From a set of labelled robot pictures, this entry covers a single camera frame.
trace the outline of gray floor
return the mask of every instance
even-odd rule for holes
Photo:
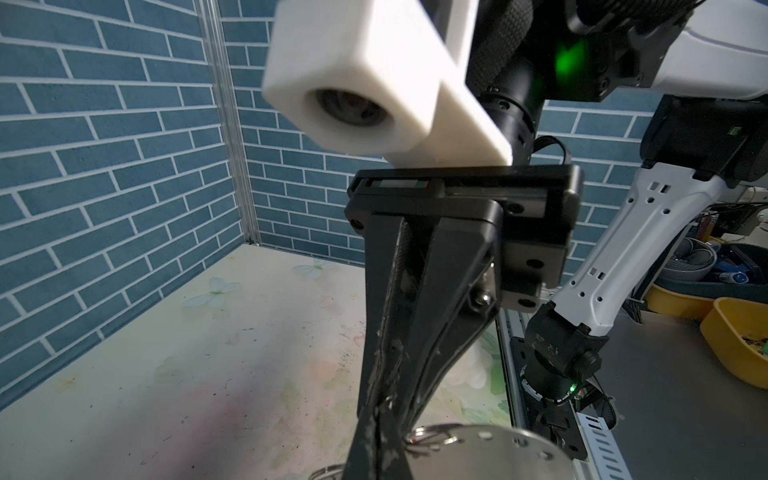
[[[616,319],[598,378],[634,480],[768,476],[768,390],[728,373],[694,321]]]

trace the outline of yellow plastic container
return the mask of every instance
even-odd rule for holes
[[[651,312],[699,321],[709,314],[714,303],[711,298],[675,293],[658,285],[650,286],[645,301]]]
[[[768,389],[768,357],[755,351],[741,338],[768,338],[768,305],[719,298],[701,323],[701,333],[729,372],[744,382]]]

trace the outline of metal corner post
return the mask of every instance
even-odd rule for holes
[[[203,49],[208,60],[211,80],[214,84],[214,101],[221,119],[221,134],[235,187],[237,209],[243,225],[246,243],[261,244],[256,208],[250,193],[248,163],[245,158],[243,132],[240,130],[240,118],[237,115],[234,84],[224,46],[224,31],[217,0],[195,0],[200,30],[203,35]]]

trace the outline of green light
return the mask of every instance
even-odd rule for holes
[[[558,47],[558,53],[554,59],[554,73],[558,83],[569,82],[584,71],[587,64],[587,54],[582,40],[568,49],[564,45]]]

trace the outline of brick wallpaper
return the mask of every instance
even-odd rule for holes
[[[0,2],[0,409],[242,242],[192,0]]]
[[[262,241],[362,266],[363,240],[343,214],[346,187],[359,169],[389,165],[381,158],[323,150],[264,101],[260,86],[274,5],[274,0],[219,0]],[[540,133],[561,138],[587,180],[563,281],[576,272],[624,201],[659,100],[658,94],[619,90],[600,104],[546,104]],[[559,147],[552,146],[532,163],[560,158]]]

